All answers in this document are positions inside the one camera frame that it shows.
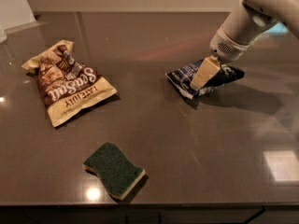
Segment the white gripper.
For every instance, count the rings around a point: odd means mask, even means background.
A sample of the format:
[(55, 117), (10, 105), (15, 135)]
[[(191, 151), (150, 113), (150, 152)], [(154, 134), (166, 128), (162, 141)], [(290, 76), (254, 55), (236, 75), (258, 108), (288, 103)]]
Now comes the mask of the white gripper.
[(221, 70), (220, 63), (238, 60), (263, 32), (277, 22), (240, 1), (211, 39), (209, 47), (214, 57), (202, 61), (193, 76), (191, 88), (199, 91)]

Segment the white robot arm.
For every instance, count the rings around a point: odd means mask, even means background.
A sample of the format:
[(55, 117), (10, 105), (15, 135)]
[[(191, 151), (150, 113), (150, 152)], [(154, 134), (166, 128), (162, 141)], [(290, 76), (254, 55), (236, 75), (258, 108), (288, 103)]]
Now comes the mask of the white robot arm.
[(299, 0), (240, 0), (210, 41), (211, 55), (194, 75), (191, 88), (204, 87), (222, 63), (236, 61), (263, 32), (277, 22), (299, 37)]

